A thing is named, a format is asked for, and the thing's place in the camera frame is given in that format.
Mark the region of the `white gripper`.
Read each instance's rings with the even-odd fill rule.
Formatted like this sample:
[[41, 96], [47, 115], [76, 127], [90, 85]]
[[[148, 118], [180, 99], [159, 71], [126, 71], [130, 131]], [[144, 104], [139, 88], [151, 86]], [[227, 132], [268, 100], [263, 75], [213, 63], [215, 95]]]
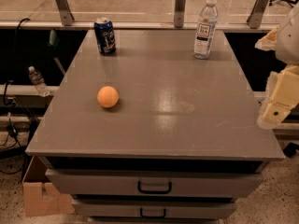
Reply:
[[257, 118], [260, 128], [275, 129], [299, 104], [299, 5], [291, 9], [278, 29], [260, 38], [255, 48], [276, 50], [277, 59], [288, 64], [280, 73], [270, 73]]

